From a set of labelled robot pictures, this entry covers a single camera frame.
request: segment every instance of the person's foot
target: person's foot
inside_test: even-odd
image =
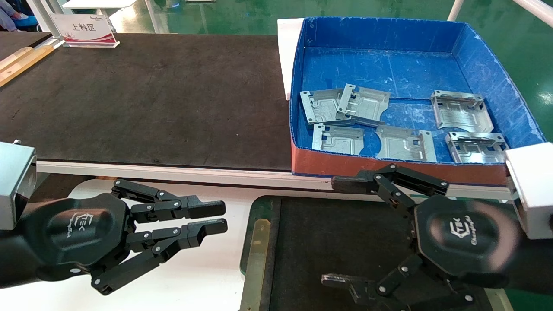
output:
[[[25,15],[23,13],[19,13],[19,12],[13,13],[13,15],[11,17],[12,17],[12,19],[15,19],[15,20],[22,20],[22,19],[28,18],[27,15]]]
[[[16,27],[28,27],[38,25],[38,21],[34,16],[27,16],[23,13],[16,12],[10,16]]]

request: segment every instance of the stamped metal bracket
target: stamped metal bracket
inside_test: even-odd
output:
[[[364,147],[363,129],[339,126],[313,126],[311,149],[359,155]]]
[[[377,135],[382,143],[378,158],[436,162],[429,131],[381,125],[377,127]]]
[[[446,143],[455,163],[504,163],[509,149],[499,133],[449,132]]]
[[[457,127],[478,133],[493,130],[484,97],[480,94],[436,90],[430,99],[438,128]]]
[[[342,93],[343,89],[300,92],[307,124],[314,125],[335,121]]]
[[[355,85],[346,84],[338,104],[336,119],[344,120],[351,116],[360,119],[360,122],[363,122],[362,119],[380,121],[380,116],[388,109],[390,94],[365,87],[359,87],[359,91],[356,91]]]

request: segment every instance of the white pipe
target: white pipe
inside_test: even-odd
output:
[[[447,17],[447,20],[449,20],[450,22],[454,22],[457,19],[457,15],[459,15],[459,11],[463,6],[464,1],[465,0],[455,0],[455,3],[453,3],[453,7],[451,8],[450,15]]]
[[[553,8],[540,0],[513,0],[528,12],[553,27]]]

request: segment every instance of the black tabletop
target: black tabletop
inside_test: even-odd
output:
[[[290,170],[276,36],[117,34],[0,92],[0,141],[42,160]]]

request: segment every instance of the cardboard tray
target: cardboard tray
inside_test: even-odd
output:
[[[380,139],[364,129],[360,155],[311,149],[300,91],[344,88],[345,84],[392,93],[381,120],[389,126],[430,131],[437,162],[377,159]],[[387,18],[306,18],[294,60],[290,96],[292,171],[296,175],[355,175],[390,163],[450,183],[502,185],[504,164],[456,164],[438,129],[430,96],[434,90],[482,94],[495,133],[510,148],[545,141],[517,87],[497,57],[466,23]]]

